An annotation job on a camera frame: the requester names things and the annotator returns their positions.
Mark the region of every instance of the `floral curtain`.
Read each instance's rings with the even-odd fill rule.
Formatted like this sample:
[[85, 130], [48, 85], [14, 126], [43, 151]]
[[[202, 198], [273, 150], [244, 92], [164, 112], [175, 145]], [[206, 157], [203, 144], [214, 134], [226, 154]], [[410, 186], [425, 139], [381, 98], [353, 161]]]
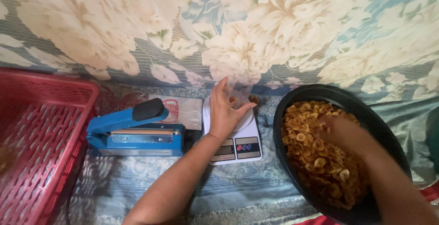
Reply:
[[437, 0], [0, 0], [1, 66], [138, 85], [439, 91]]

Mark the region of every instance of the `banana chip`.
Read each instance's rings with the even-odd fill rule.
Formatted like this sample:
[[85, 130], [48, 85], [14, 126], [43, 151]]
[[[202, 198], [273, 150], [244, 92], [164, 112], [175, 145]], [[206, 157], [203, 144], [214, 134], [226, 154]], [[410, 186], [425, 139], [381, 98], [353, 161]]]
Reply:
[[330, 103], [296, 102], [282, 118], [282, 141], [304, 186], [326, 203], [350, 210], [367, 194], [369, 177], [356, 155], [320, 138], [319, 132], [331, 132], [318, 120], [327, 116], [347, 118], [359, 125], [353, 114]]

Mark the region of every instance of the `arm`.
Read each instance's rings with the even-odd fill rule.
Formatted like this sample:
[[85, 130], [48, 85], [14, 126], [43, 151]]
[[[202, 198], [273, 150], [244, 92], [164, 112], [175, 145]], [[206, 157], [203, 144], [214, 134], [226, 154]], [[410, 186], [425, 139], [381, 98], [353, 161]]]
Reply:
[[232, 109], [223, 92], [228, 88], [227, 80], [224, 78], [212, 90], [209, 133], [146, 190], [125, 217], [123, 225], [163, 223], [184, 210], [210, 159], [233, 132], [241, 117], [256, 106], [248, 103], [238, 110]]
[[330, 118], [325, 121], [332, 132], [324, 135], [324, 138], [356, 152], [365, 162], [384, 224], [439, 224], [438, 218], [411, 180], [369, 132], [344, 119]]

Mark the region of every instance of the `hand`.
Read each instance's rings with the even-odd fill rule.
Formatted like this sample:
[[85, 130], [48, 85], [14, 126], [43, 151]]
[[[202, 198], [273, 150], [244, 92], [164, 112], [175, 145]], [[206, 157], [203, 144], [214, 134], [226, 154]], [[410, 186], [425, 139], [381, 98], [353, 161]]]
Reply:
[[244, 104], [238, 110], [234, 110], [229, 105], [229, 100], [224, 94], [230, 89], [227, 86], [228, 77], [223, 78], [217, 86], [213, 87], [210, 94], [210, 129], [209, 133], [224, 142], [230, 133], [233, 132], [241, 118], [251, 109], [256, 106], [255, 103], [250, 102]]
[[362, 158], [377, 150], [383, 150], [366, 129], [352, 121], [340, 117], [325, 117], [321, 119], [321, 122], [325, 122], [326, 126], [331, 129], [329, 133], [324, 132], [320, 135], [325, 142], [354, 151]]

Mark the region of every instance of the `person's left hand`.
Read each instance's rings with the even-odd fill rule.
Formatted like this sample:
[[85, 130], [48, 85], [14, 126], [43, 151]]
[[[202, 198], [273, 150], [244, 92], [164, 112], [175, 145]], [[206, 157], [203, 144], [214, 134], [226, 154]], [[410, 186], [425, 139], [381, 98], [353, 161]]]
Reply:
[[229, 105], [224, 92], [229, 88], [227, 85], [228, 77], [223, 78], [217, 86], [213, 87], [210, 94], [210, 129], [209, 133], [222, 141], [226, 140], [230, 133], [233, 132], [241, 118], [256, 106], [256, 103], [250, 102], [244, 104], [241, 108], [234, 110]]

